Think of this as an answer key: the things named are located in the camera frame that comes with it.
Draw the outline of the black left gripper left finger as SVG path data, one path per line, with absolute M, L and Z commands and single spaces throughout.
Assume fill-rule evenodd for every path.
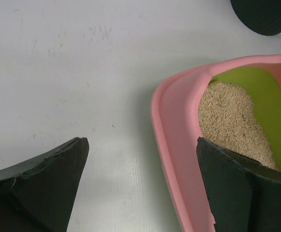
M 0 170 L 0 232 L 67 231 L 88 154 L 75 137 Z

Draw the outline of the pink litter box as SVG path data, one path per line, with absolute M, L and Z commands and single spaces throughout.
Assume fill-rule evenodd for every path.
M 163 172 L 184 232 L 216 232 L 198 164 L 201 98 L 212 81 L 234 83 L 252 97 L 281 172 L 281 54 L 235 58 L 195 67 L 164 80 L 151 101 L 151 121 Z

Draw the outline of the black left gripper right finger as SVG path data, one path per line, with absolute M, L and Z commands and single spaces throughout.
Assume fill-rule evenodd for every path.
M 281 172 L 200 137 L 196 154 L 217 232 L 281 232 Z

